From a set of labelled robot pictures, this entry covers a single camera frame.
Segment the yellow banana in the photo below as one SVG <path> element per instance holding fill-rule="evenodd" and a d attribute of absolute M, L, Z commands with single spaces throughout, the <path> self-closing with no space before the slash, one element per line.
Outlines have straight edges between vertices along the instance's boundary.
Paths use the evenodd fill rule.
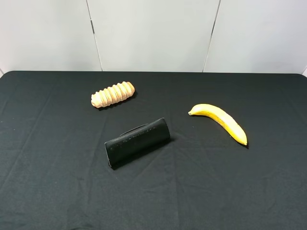
<path fill-rule="evenodd" d="M 211 104 L 197 104 L 191 108 L 188 115 L 209 117 L 222 126 L 235 141 L 245 146 L 248 144 L 246 133 L 242 127 L 233 117 L 217 106 Z"/>

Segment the black fabric pouch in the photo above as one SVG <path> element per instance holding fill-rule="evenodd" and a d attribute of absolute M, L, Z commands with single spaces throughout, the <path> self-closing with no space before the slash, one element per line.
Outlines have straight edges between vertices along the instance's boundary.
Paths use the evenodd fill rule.
<path fill-rule="evenodd" d="M 131 129 L 105 143 L 108 164 L 120 167 L 169 143 L 171 135 L 164 118 Z"/>

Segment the ridged tan bread loaf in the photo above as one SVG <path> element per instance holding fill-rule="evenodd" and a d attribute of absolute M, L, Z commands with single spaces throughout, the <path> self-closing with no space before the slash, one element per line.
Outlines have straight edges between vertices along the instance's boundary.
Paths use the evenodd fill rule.
<path fill-rule="evenodd" d="M 130 82 L 123 81 L 92 94 L 91 104 L 95 108 L 108 107 L 132 97 L 134 93 L 134 86 Z"/>

